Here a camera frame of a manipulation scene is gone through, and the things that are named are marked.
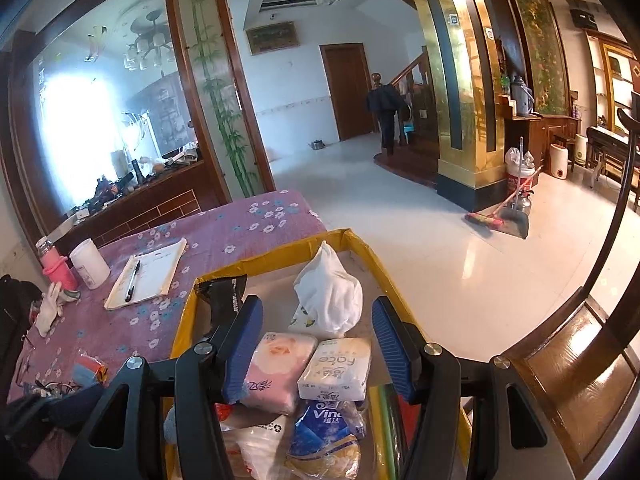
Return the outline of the red plastic bag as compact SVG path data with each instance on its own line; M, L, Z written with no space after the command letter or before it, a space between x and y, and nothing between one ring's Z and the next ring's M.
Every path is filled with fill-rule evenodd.
M231 416L233 406L230 404L216 403L215 411L217 414L218 422L224 422Z

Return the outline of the colourful sponge pack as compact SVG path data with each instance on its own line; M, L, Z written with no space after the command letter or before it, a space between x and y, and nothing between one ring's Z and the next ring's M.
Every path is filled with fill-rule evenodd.
M369 388L369 434L374 447L377 479L399 479L420 415L392 384Z

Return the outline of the pink tissue pack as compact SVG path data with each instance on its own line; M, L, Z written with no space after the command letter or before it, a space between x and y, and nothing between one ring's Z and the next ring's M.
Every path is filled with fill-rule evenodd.
M314 336L264 333L250 360L241 403L248 408L292 416L299 400L297 381L317 344Z

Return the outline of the blue white tissue pack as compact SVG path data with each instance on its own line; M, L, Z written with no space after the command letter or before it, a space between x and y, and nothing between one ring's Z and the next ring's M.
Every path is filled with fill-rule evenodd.
M296 420L284 464L301 479L356 479L367 435L359 404L307 401Z

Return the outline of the white plastic bag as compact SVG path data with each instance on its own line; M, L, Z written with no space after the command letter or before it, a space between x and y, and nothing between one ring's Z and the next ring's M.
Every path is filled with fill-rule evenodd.
M360 321L363 291L335 250L322 242L294 281L298 300L288 330L318 339L342 338Z

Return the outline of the blue sponge pack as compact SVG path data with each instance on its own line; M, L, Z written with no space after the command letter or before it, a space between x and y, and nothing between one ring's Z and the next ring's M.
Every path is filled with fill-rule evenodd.
M73 366L72 381L81 387L104 384L107 378L107 365L100 359L88 354L80 354Z

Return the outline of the wooden chair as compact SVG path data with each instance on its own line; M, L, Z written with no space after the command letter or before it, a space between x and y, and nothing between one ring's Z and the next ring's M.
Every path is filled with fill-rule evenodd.
M612 252L639 159L639 110L617 114L628 130L611 226L588 278L536 330L503 353L497 474L505 479L583 479L613 443L639 397L639 278L612 312L592 290Z

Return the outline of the black pen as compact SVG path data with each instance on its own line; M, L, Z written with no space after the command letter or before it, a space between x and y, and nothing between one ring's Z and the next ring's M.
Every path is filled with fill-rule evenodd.
M132 270L131 272L129 283L126 289L126 295L125 295L126 304L128 304L128 302L130 302L132 300L132 297L134 296L134 288L136 287L137 276L139 274L140 268L141 268L141 260L137 259L136 263L134 264L134 270Z

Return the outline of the black sofa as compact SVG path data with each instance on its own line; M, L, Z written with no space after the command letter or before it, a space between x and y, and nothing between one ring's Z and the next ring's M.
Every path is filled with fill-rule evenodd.
M41 290L32 282L20 281L4 274L0 282L0 394L6 404L16 362L23 348L23 339L32 322L30 307L41 299Z

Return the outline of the paper notepad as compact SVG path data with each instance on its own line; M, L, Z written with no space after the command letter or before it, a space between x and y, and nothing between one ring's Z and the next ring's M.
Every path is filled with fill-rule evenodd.
M167 295L178 268L178 263L185 250L186 239L183 237L175 244L157 248L143 255L131 256L108 294L104 302L104 309L107 311L118 310L145 300ZM137 276L134 296L126 304L126 289L137 259L141 260L141 268Z

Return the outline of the black foil bag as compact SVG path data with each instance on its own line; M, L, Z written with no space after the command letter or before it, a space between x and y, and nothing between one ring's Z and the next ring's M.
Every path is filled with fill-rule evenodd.
M226 278L212 278L194 286L198 301L204 304L208 313L207 336L213 335L215 330L233 321L243 304L247 275L227 276Z

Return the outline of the white plastic jar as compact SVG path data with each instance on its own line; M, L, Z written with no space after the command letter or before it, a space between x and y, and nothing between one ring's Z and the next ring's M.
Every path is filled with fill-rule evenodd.
M110 266L91 238L87 238L70 252L70 261L90 290L100 287L111 274Z

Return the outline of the pink water bottle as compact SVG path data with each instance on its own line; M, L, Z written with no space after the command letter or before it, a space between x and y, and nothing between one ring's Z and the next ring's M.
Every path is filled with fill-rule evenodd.
M36 252L42 265L42 273L52 284L61 284L62 289L67 290L78 289L77 280L70 270L67 258L58 252L46 236L41 237L36 243Z

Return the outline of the yellow cardboard box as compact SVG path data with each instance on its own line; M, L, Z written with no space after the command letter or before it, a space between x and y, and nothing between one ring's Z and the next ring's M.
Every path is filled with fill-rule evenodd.
M364 300L362 318L356 326L355 337L373 337L371 327L371 304L375 297L386 295L396 308L399 317L408 323L414 324L421 335L429 341L431 337L422 328L414 316L413 310L401 295L400 290L387 273L382 261L375 252L357 234L349 229L333 230L318 235L310 236L285 244L265 252L262 255L245 258L235 263L209 273L201 273L196 277L196 282L205 282L213 278L230 278L230 276L248 276L248 289L250 294L265 292L264 322L262 328L266 332L284 332L288 322L293 316L297 306L296 296L293 292L293 281L297 273L316 254L321 242L331 245L343 262L347 271L354 274L362 284ZM198 300L195 292L190 292L186 297L186 305L182 310L178 330L172 343L171 358L178 358L183 352L190 349L195 341L204 334L204 314L199 314ZM458 464L466 473L471 446L471 425L468 416L459 408L458 421ZM180 471L177 448L175 445L165 445L166 470L171 479L181 479L176 474Z

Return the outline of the broom and dustpan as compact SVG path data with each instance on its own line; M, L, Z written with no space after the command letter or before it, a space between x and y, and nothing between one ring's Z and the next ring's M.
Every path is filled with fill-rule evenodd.
M524 191L529 191L530 184L538 176L542 167L538 167L526 179L523 178L524 168L524 139L520 138L518 146L518 180L516 189L490 214L468 212L464 220L473 226L484 226L489 231L508 234L526 240L529 234L529 216L521 205Z

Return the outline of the person in dark clothes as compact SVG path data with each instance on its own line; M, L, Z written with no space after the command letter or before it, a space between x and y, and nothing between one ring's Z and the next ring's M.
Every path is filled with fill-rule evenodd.
M406 101L392 84L383 84L380 73L372 73L372 88L367 94L367 109L372 113L381 131L381 145L388 157L395 151L395 116L402 116Z

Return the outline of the brown wooden door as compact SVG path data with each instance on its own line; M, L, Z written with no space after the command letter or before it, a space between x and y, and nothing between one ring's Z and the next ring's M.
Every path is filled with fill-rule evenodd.
M366 105L370 72L363 44L322 44L320 53L338 138L346 141L375 131Z

